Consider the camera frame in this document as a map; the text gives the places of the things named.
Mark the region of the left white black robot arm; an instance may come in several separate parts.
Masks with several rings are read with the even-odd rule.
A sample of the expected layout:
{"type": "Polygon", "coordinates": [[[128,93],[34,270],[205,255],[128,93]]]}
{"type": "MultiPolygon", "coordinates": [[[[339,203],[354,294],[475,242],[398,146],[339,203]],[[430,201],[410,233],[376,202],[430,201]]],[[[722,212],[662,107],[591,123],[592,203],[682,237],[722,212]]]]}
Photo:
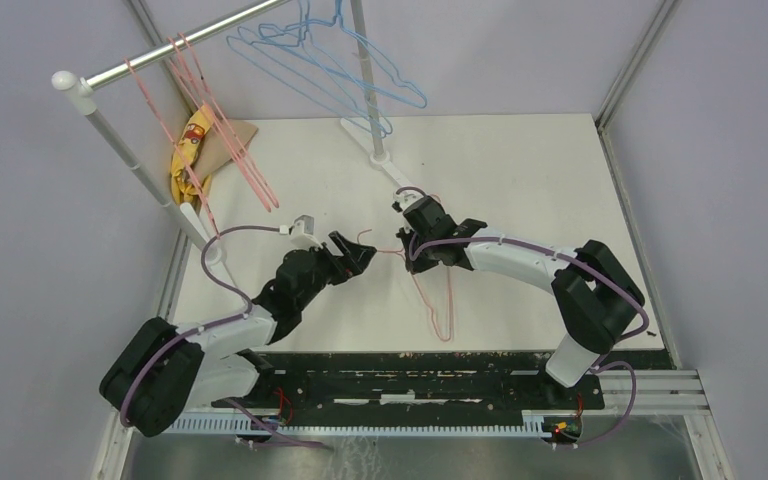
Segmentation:
{"type": "Polygon", "coordinates": [[[185,411],[215,401],[267,404],[275,382],[255,349],[287,337],[319,293],[364,273],[378,252],[337,231],[329,238],[337,254],[323,244],[287,252],[274,278],[254,298],[243,295],[232,314],[191,326],[146,320],[99,384],[120,423],[153,437],[185,411]]]}

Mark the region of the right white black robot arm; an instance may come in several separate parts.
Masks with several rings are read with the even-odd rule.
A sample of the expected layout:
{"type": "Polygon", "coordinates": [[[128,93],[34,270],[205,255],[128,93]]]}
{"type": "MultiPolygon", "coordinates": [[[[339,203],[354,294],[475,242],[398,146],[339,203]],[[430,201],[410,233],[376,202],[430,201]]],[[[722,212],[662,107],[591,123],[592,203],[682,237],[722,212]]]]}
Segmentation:
{"type": "Polygon", "coordinates": [[[551,408],[572,401],[583,376],[618,343],[649,326],[642,291],[600,241],[562,248],[505,235],[476,219],[456,222],[416,187],[398,189],[392,207],[404,219],[397,236],[410,273],[438,265],[489,272],[553,296],[566,334],[537,382],[540,400],[551,408]]]}

